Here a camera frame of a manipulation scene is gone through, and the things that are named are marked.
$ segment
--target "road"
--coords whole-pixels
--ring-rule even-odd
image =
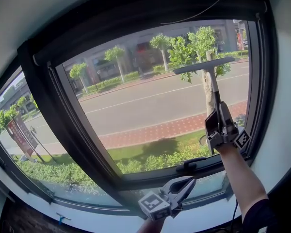
[[[247,99],[249,87],[248,62],[231,64],[231,71],[219,77],[221,99],[234,104]],[[172,76],[107,93],[81,102],[81,106],[97,135],[113,134],[154,124],[189,117],[206,111],[205,93],[200,76],[192,84]],[[37,137],[45,147],[58,145],[58,140],[44,118],[26,122],[36,128]],[[0,136],[4,147],[17,148],[7,132]]]

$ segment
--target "human arm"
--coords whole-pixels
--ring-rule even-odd
[[[137,233],[159,233],[162,230],[165,219],[166,218],[157,221],[152,221],[150,218],[148,218],[143,223],[143,225],[141,226]]]
[[[217,149],[233,192],[242,212],[242,220],[249,209],[258,201],[268,199],[265,189],[251,168],[244,161],[237,148],[223,144]]]

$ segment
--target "window latch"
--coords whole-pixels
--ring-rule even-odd
[[[195,158],[195,159],[191,159],[191,160],[185,161],[185,162],[183,162],[182,165],[179,165],[176,168],[176,172],[180,173],[180,172],[193,171],[197,167],[196,162],[204,161],[204,160],[206,160],[205,157],[200,157],[200,158]]]

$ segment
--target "lawn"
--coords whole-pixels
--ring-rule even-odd
[[[173,138],[165,138],[159,141],[139,144],[130,147],[123,147],[118,149],[108,150],[108,153],[113,158],[114,161],[119,162],[120,160],[126,164],[128,160],[138,160],[142,164],[145,163],[146,159],[150,155],[161,156],[163,154],[173,154],[176,151],[180,151],[180,149],[184,145],[193,145],[199,146],[199,139],[201,136],[205,134],[204,130],[199,130],[193,133],[173,137]],[[32,156],[37,161],[41,162],[41,160],[36,156]],[[46,164],[53,165],[55,162],[49,155],[41,155]],[[58,164],[70,164],[74,163],[73,159],[68,154],[55,154],[53,155],[54,159]]]

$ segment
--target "black cable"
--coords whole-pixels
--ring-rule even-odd
[[[233,224],[234,224],[234,218],[235,218],[237,206],[238,206],[238,201],[236,201],[236,206],[235,206],[235,210],[234,210],[234,214],[233,214],[233,219],[232,219],[232,222],[231,222],[231,227],[230,227],[231,233],[233,233],[233,226],[234,226]]]

